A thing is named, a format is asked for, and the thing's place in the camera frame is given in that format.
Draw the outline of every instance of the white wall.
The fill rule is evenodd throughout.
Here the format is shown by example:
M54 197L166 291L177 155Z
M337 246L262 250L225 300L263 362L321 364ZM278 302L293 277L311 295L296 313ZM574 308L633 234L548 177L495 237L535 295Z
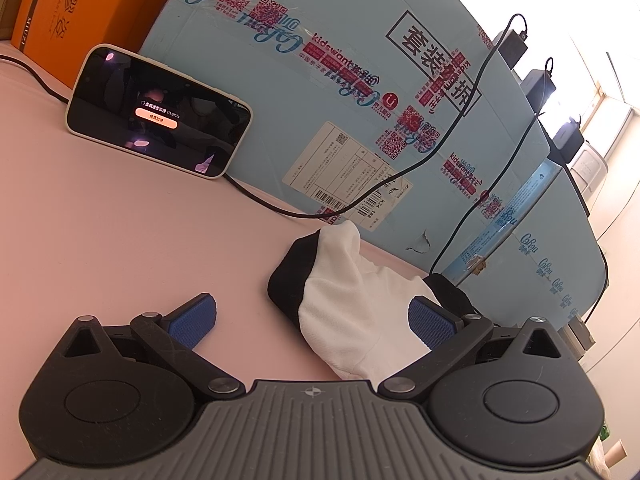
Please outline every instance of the white wall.
M621 98L607 51L637 54L640 58L640 29L629 26L640 18L640 0L460 1L492 39L516 12L526 17L529 50L516 65L521 78L533 68L542 69L547 57L554 58L553 81L558 90L544 108L546 114L540 117L551 135L569 115L577 120L584 113L594 95L594 80L602 83L607 94ZM513 28L520 32L521 27L518 18Z
M599 237L640 182L640 118L634 117L608 160L609 174L591 212ZM614 480L640 470L640 189L599 243L609 263L610 286L588 327L596 345L580 361L602 398L612 435L629 457L612 469Z

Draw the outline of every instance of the barcode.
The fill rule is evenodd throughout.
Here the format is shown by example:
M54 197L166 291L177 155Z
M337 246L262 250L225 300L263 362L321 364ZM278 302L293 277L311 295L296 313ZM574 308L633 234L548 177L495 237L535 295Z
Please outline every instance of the barcode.
M331 206L334 211L338 211L338 209L342 209L344 207L344 204L340 202L336 197L331 196L330 194L324 192L322 189L318 189L318 191L316 191L314 198L318 200L318 202L322 202Z
M392 175L393 173L387 173L385 178L389 178ZM406 188L406 186L404 185L404 178L400 177L400 178L396 178L395 180L392 180L391 182L387 182L383 186L383 188L385 188L386 192L388 192L389 195L393 194L394 191L400 191Z
M378 203L382 200L382 193L377 189L369 196L366 197L364 203L358 208L358 213L362 216L367 216L371 213L371 210L378 205Z

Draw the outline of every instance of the smartphone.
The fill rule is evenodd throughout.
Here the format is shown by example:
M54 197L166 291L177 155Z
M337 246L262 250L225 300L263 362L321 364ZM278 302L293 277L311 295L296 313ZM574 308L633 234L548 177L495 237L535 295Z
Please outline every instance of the smartphone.
M65 121L78 136L214 179L225 173L252 117L233 95L100 44L84 60Z

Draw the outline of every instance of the pink table surface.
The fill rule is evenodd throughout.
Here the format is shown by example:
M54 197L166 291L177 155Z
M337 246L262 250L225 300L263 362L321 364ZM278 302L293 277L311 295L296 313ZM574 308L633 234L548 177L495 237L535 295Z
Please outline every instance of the pink table surface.
M26 60L7 43L0 54ZM73 136L64 111L25 70L0 60L0 479L33 462L18 424L20 400L84 314L126 324L210 292L218 320L200 355L247 387L257 378L336 379L266 293L291 243L321 221L285 218L226 181ZM362 253L403 276L421 274L367 243Z

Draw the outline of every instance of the power adapter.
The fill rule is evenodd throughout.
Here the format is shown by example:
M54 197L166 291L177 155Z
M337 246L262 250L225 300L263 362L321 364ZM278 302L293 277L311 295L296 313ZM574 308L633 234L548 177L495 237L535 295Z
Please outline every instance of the power adapter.
M527 74L520 88L536 114L542 110L551 94L556 91L556 85L551 81L551 70L537 68Z
M494 44L497 44L500 40L500 36L502 33L498 34L494 39ZM524 53L527 51L528 47L525 43L527 39L527 35L524 31L518 34L512 28L509 29L507 35L502 40L502 43L498 47L498 52L507 63L509 70L513 70L513 67L516 66L516 63L524 56Z
M560 151L562 158L568 164L574 160L575 154L578 153L578 150L584 144L584 137L580 131L580 123L577 123L574 118L570 118L568 123L560 127L553 141Z

